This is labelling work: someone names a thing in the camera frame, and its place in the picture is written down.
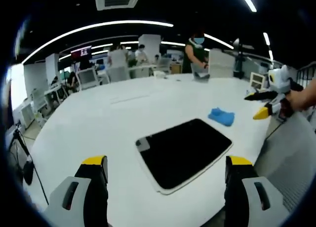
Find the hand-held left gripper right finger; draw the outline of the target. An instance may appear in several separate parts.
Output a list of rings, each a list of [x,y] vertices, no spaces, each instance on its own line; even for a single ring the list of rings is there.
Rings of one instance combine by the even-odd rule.
[[[226,157],[226,227],[279,227],[289,215],[283,195],[253,164],[239,156]]]

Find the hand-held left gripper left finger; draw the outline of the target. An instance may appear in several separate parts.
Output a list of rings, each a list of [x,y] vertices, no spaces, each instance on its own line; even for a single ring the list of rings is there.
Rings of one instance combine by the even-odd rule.
[[[45,219],[52,227],[107,227],[107,184],[107,157],[87,158],[51,193]]]

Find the person's right hand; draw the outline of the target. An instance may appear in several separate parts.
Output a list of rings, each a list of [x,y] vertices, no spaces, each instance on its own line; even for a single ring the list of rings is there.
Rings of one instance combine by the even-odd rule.
[[[294,111],[302,111],[308,107],[307,96],[304,90],[291,90],[289,94],[286,95],[286,98]]]

